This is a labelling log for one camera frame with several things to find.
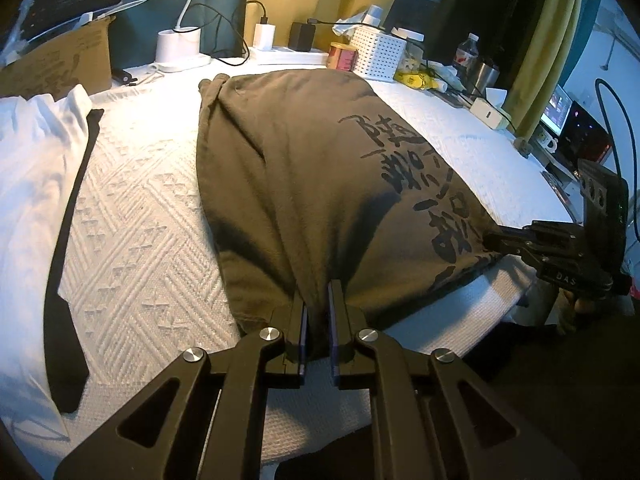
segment white lamp base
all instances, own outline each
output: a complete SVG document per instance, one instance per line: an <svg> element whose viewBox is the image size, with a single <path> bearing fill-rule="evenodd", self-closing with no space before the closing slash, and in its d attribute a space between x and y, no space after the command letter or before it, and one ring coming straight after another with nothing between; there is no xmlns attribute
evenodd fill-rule
<svg viewBox="0 0 640 480"><path fill-rule="evenodd" d="M156 65L162 72L180 72L204 66L211 62L210 56L200 53L200 29L181 27L158 32Z"/></svg>
<svg viewBox="0 0 640 480"><path fill-rule="evenodd" d="M196 54L195 56L183 57L167 63L158 63L156 61L156 66L160 72L171 73L205 66L209 63L211 63L211 56L207 56L207 54Z"/></svg>

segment metal screw head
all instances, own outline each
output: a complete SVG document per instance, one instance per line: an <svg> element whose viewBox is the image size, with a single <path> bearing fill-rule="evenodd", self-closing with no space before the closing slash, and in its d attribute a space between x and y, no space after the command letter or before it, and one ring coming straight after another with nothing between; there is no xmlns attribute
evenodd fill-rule
<svg viewBox="0 0 640 480"><path fill-rule="evenodd" d="M260 337L265 341L273 341L280 337L280 330L273 326L268 326L267 328L260 330Z"/></svg>
<svg viewBox="0 0 640 480"><path fill-rule="evenodd" d="M188 363L195 363L204 357L204 350L194 346L182 352L182 358Z"/></svg>
<svg viewBox="0 0 640 480"><path fill-rule="evenodd" d="M433 351L433 355L438 361L444 364L452 363L453 359L456 358L453 350L449 350L448 348L436 348Z"/></svg>
<svg viewBox="0 0 640 480"><path fill-rule="evenodd" d="M363 328L358 332L358 337L367 343L372 343L378 339L378 332L372 328Z"/></svg>

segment white charger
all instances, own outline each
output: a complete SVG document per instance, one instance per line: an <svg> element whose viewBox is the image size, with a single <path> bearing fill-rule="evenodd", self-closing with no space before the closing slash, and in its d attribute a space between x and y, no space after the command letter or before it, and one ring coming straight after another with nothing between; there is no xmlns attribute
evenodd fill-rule
<svg viewBox="0 0 640 480"><path fill-rule="evenodd" d="M473 115L492 130L501 130L502 128L506 128L509 123L505 117L505 115L508 116L508 113L501 108L499 110L500 111L498 111L498 108L495 108L492 104L482 98L477 98L469 109Z"/></svg>
<svg viewBox="0 0 640 480"><path fill-rule="evenodd" d="M271 50L273 48L273 38L276 34L276 26L269 23L260 23L255 25L254 48L257 50Z"/></svg>

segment bed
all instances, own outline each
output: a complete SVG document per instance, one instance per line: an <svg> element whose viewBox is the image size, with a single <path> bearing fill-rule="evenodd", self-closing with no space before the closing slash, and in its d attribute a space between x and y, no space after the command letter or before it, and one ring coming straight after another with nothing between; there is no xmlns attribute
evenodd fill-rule
<svg viewBox="0 0 640 480"><path fill-rule="evenodd" d="M200 207L195 147L198 82L303 66L206 67L92 96L100 134L80 187L60 296L72 311L90 376L80 407L57 436L14 432L44 478L182 350L219 351L239 339ZM498 224L570 221L541 175L463 109L396 83L370 82L462 176ZM507 256L482 276L387 332L407 348L465 354L529 287L534 271ZM271 390L262 463L321 449L370 422L364 391L332 387L327 360L308 366L299 390Z"/></svg>

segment folded shirt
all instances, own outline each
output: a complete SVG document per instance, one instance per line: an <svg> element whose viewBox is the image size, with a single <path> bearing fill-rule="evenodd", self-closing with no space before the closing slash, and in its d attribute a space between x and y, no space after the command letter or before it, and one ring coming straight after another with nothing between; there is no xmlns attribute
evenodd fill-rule
<svg viewBox="0 0 640 480"><path fill-rule="evenodd" d="M88 140L91 100L0 99L0 417L11 434L66 437L47 381L44 304Z"/></svg>
<svg viewBox="0 0 640 480"><path fill-rule="evenodd" d="M219 75L200 92L198 186L246 332L298 289L322 348L330 279L385 328L491 262L478 199L353 73Z"/></svg>

